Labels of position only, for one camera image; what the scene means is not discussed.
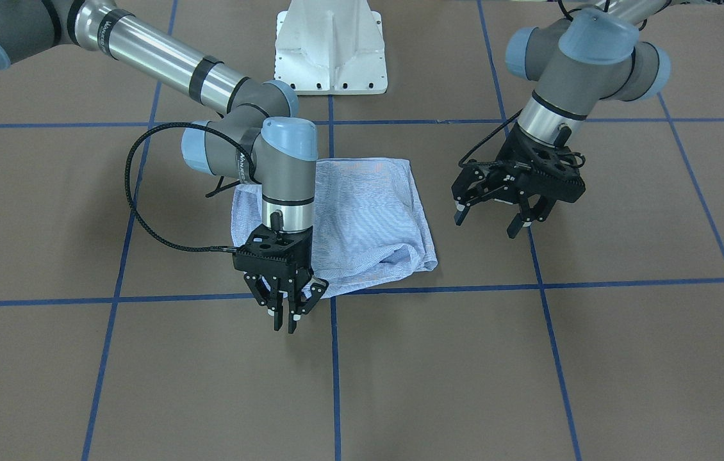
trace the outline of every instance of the white plastic object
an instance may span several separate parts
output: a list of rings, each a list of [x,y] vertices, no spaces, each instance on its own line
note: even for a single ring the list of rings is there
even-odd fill
[[[382,15],[367,0],[292,0],[277,15],[274,78],[297,94],[388,89]]]

